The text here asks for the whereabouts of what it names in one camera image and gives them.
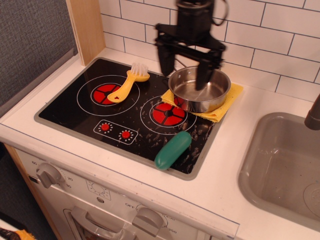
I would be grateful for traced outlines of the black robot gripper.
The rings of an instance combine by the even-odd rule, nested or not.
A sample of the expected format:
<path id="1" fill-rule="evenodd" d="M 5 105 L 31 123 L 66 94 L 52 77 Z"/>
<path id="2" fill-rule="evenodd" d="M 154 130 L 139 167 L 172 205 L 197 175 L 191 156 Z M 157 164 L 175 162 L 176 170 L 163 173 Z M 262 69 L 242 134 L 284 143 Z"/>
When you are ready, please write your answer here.
<path id="1" fill-rule="evenodd" d="M 155 45 L 162 74 L 167 77 L 174 71 L 175 55 L 200 60 L 196 71 L 195 89 L 200 91 L 209 83 L 216 69 L 211 60 L 221 60 L 226 47 L 210 33 L 214 0 L 177 0 L 177 23 L 158 23 L 155 26 Z"/>

